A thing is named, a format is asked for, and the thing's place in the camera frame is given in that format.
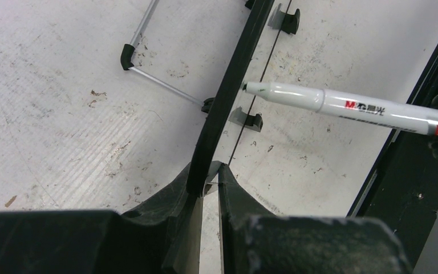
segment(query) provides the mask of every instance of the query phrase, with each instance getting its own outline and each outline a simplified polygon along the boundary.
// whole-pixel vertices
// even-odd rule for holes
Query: marker
[[[266,101],[424,135],[438,135],[438,110],[335,90],[247,82],[243,89]]]

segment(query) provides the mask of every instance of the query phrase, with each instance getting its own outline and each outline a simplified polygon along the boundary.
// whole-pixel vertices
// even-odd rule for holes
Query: black strip
[[[135,48],[132,45],[124,44],[121,51],[120,63],[123,70],[128,70],[133,67],[132,55],[135,52]]]
[[[197,141],[192,156],[189,178],[187,179],[189,194],[202,195],[212,157],[237,93],[241,88],[242,80],[256,49],[259,37],[266,25],[273,2],[273,0],[256,0],[254,3]]]
[[[424,71],[420,75],[419,80],[417,81],[416,85],[414,86],[414,89],[413,89],[411,95],[407,99],[408,104],[421,105],[421,103],[423,103],[423,101],[424,101],[423,98],[426,96],[426,94],[429,90],[428,89],[428,82],[431,80],[430,78],[432,77],[433,72],[434,72],[437,64],[438,64],[438,44],[437,44],[436,48],[434,49],[431,57],[429,58],[429,61],[427,62],[427,65],[426,65]],[[365,182],[363,183],[359,193],[357,194],[357,197],[355,198],[350,210],[348,211],[347,216],[352,216],[352,214],[355,212],[355,209],[357,207],[362,207],[364,204],[365,205],[369,204],[368,201],[365,201],[365,200],[361,201],[361,198],[364,195],[364,192],[367,190],[368,184],[369,184],[371,178],[373,177],[373,175],[375,174],[377,167],[379,166],[380,162],[384,158],[384,155],[386,154],[387,150],[389,149],[389,146],[392,142],[392,139],[395,136],[395,133],[396,133],[396,130],[392,130],[391,133],[389,134],[384,146],[380,150],[379,156],[375,160],[375,163],[372,166],[372,169],[368,173],[367,178],[365,179]],[[375,192],[378,189],[378,186],[374,187],[372,185],[372,187],[369,189],[369,192]]]
[[[291,5],[291,0],[288,3],[288,7],[286,7],[285,13],[288,13],[288,9],[290,8],[290,5]],[[273,55],[274,47],[276,47],[276,42],[278,41],[280,33],[281,33],[281,29],[278,30],[278,34],[276,34],[276,38],[275,38],[274,43],[273,43],[273,48],[271,48],[271,52],[269,53],[269,56],[267,57],[265,68],[263,70],[263,73],[261,74],[261,78],[259,79],[260,82],[263,82],[263,78],[264,78],[264,75],[266,74],[267,66],[269,64],[269,61],[271,60],[271,56]],[[248,115],[251,114],[251,109],[253,109],[253,105],[254,105],[255,100],[256,100],[256,95],[253,97],[253,100],[251,101],[251,105],[249,106],[249,109],[248,109]],[[239,132],[239,136],[237,136],[237,140],[236,140],[236,143],[234,145],[233,152],[231,153],[231,157],[229,158],[229,163],[228,163],[229,166],[231,165],[231,162],[233,161],[234,153],[236,153],[236,148],[237,148],[237,145],[239,144],[239,140],[241,139],[241,135],[242,135],[242,132],[244,131],[245,126],[246,126],[245,124],[242,125],[241,131]]]

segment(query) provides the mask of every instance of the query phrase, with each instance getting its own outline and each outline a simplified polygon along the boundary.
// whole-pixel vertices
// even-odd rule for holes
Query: pen
[[[341,91],[283,83],[247,82],[243,89],[266,101],[424,135],[438,135],[438,110]]]

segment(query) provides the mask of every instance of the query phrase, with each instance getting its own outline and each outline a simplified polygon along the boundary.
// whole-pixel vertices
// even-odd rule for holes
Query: black corner connector
[[[205,113],[209,113],[213,103],[214,103],[214,97],[205,99],[204,106],[201,108],[201,111]]]
[[[135,48],[132,45],[125,44],[121,51],[120,63],[123,70],[128,70],[133,67],[132,55],[135,52]]]
[[[253,9],[253,5],[254,5],[254,1],[255,0],[247,0],[246,4],[244,4],[244,6],[247,7],[248,9],[252,10]]]
[[[288,34],[296,34],[299,27],[299,9],[296,9],[295,14],[285,14],[281,30]]]

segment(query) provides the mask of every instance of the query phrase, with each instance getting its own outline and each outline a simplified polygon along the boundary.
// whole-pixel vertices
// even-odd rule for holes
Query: whiteboard marker
[[[438,110],[433,108],[293,84],[247,82],[244,90],[269,102],[397,130],[438,135]]]

